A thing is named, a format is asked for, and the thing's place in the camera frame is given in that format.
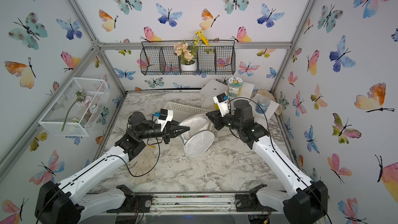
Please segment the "white mesh laundry bag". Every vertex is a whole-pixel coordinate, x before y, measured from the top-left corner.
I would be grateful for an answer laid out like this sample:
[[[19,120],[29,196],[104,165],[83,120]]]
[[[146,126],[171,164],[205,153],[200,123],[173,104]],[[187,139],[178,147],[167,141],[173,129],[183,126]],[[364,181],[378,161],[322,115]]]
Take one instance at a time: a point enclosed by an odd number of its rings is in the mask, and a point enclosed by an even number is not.
[[[189,127],[190,130],[180,135],[185,155],[198,157],[205,153],[215,140],[211,131],[212,122],[205,113],[191,116],[179,123],[180,126]]]

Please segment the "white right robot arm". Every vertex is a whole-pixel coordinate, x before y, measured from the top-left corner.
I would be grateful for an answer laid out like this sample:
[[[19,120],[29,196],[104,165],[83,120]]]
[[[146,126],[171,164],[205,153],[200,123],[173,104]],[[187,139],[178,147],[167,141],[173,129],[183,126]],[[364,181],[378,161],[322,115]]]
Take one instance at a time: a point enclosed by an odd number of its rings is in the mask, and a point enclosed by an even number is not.
[[[284,213],[291,224],[314,224],[328,214],[328,189],[303,173],[273,141],[271,133],[255,121],[248,99],[230,100],[225,94],[213,98],[217,111],[206,115],[216,130],[235,130],[239,139],[257,153],[272,169],[285,190],[263,186],[255,190],[264,207]]]

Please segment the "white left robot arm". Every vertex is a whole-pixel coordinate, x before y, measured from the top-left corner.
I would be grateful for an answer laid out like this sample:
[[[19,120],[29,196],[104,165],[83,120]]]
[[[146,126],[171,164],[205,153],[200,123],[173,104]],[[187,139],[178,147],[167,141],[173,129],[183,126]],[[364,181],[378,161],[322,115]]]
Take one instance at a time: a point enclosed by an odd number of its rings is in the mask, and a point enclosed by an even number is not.
[[[92,216],[120,208],[132,191],[120,186],[108,193],[86,194],[114,170],[136,158],[146,147],[144,139],[163,138],[165,143],[190,130],[173,119],[171,110],[161,109],[156,119],[134,112],[128,119],[125,135],[104,155],[72,176],[41,186],[35,217],[41,224],[78,224]]]

